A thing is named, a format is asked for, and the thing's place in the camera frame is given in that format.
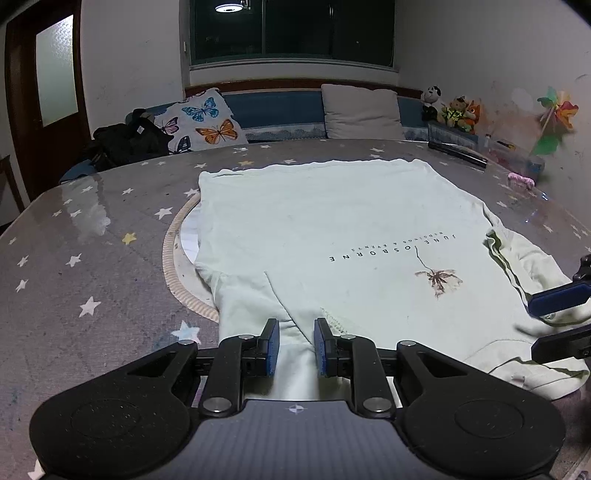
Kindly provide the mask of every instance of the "bolt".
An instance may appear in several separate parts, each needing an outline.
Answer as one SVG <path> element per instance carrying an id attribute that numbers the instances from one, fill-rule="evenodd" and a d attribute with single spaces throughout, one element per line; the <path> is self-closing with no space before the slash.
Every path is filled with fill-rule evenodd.
<path id="1" fill-rule="evenodd" d="M 363 406 L 374 413 L 382 413 L 392 408 L 392 402 L 387 398 L 371 397 L 363 401 Z"/>
<path id="2" fill-rule="evenodd" d="M 232 402 L 223 397 L 211 397 L 203 402 L 203 408 L 213 413 L 221 413 L 229 410 L 231 406 Z"/>

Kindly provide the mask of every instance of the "white t-shirt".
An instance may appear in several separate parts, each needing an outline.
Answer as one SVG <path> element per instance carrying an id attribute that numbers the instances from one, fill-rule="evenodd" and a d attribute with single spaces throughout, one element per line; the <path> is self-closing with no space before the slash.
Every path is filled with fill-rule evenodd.
<path id="1" fill-rule="evenodd" d="M 199 184 L 196 267 L 220 337 L 285 320 L 273 398 L 332 395 L 316 378 L 318 317 L 335 334 L 390 349 L 414 340 L 551 399 L 589 375 L 575 359 L 531 363 L 531 344 L 557 330 L 528 315 L 527 295 L 569 281 L 552 257 L 420 160 L 222 170 Z M 583 322 L 590 310 L 551 322 Z"/>

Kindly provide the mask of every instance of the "plastic container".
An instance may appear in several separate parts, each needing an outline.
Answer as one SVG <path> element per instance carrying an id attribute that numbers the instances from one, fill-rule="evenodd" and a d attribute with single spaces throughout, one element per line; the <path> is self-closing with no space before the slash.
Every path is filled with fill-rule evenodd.
<path id="1" fill-rule="evenodd" d="M 529 155 L 529 152 L 498 138 L 490 138 L 482 143 L 482 151 L 490 160 L 502 165 L 524 177 L 529 177 L 537 182 L 544 171 L 545 160 L 538 155 Z"/>

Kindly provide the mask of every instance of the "star-patterned tablecloth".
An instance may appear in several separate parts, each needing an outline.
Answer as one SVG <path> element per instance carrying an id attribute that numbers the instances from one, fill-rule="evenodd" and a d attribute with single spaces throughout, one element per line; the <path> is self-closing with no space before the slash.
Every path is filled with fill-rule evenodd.
<path id="1" fill-rule="evenodd" d="M 553 255 L 568 276 L 579 256 L 591 252 L 589 230 L 539 190 L 508 182 L 502 167 L 482 171 L 420 142 L 250 144 L 144 161 L 61 185 L 0 237 L 0 478 L 38 477 L 28 423 L 52 395 L 178 339 L 217 344 L 217 324 L 179 303 L 162 272 L 164 235 L 198 191 L 201 171 L 373 158 L 428 162 Z M 581 391 L 556 402 L 569 431 L 554 469 L 558 478 L 588 447 L 588 403 Z"/>

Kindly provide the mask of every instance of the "beige pillow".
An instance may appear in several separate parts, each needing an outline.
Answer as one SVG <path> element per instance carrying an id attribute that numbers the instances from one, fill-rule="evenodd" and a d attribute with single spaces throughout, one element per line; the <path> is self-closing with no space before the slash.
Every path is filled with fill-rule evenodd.
<path id="1" fill-rule="evenodd" d="M 328 138 L 404 140 L 398 95 L 348 85 L 322 85 Z"/>

